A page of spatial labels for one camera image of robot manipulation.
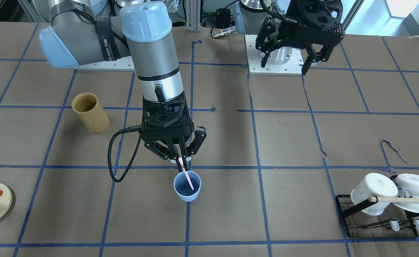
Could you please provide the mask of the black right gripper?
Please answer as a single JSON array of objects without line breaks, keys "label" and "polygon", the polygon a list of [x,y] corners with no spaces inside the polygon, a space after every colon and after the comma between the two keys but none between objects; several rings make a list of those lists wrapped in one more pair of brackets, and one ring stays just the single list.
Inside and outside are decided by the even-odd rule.
[{"label": "black right gripper", "polygon": [[164,160],[177,164],[182,157],[185,171],[187,158],[195,155],[207,138],[205,127],[193,124],[185,93],[163,104],[143,99],[143,121],[140,130],[145,147]]}]

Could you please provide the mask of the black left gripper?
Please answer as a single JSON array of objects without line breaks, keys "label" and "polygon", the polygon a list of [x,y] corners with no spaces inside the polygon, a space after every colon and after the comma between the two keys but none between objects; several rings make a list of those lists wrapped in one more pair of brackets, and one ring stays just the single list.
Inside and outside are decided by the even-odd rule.
[{"label": "black left gripper", "polygon": [[328,61],[335,46],[345,37],[340,0],[292,0],[285,14],[274,12],[260,1],[268,14],[256,38],[265,68],[269,55],[281,47],[305,49],[308,57],[302,66],[306,75],[313,63]]}]

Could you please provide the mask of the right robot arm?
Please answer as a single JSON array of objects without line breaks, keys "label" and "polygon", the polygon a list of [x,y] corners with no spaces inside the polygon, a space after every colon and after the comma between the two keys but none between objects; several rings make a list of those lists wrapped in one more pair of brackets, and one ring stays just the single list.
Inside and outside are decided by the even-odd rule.
[{"label": "right robot arm", "polygon": [[138,132],[151,152],[170,160],[180,171],[206,138],[193,124],[185,97],[180,65],[165,3],[141,2],[122,7],[117,16],[97,17],[75,0],[55,0],[51,25],[39,32],[40,47],[55,68],[77,68],[130,56],[142,88],[142,124]]}]

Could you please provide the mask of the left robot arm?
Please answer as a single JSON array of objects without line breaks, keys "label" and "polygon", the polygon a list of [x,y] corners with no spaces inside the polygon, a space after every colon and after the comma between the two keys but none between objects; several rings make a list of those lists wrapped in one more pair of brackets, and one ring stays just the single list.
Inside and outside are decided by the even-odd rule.
[{"label": "left robot arm", "polygon": [[245,36],[252,75],[306,75],[345,37],[340,0],[241,0],[236,31]]}]

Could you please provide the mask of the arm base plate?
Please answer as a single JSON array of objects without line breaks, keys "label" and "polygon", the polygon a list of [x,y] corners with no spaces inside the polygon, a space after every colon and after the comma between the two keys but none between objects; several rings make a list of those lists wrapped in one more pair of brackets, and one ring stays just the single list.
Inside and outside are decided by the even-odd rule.
[{"label": "arm base plate", "polygon": [[97,63],[81,65],[73,69],[86,71],[135,71],[131,56],[122,57],[116,61],[101,61]]},{"label": "arm base plate", "polygon": [[262,67],[265,53],[255,48],[256,35],[245,35],[246,54],[251,75],[302,75],[303,58],[299,49],[282,47],[274,50]]}]

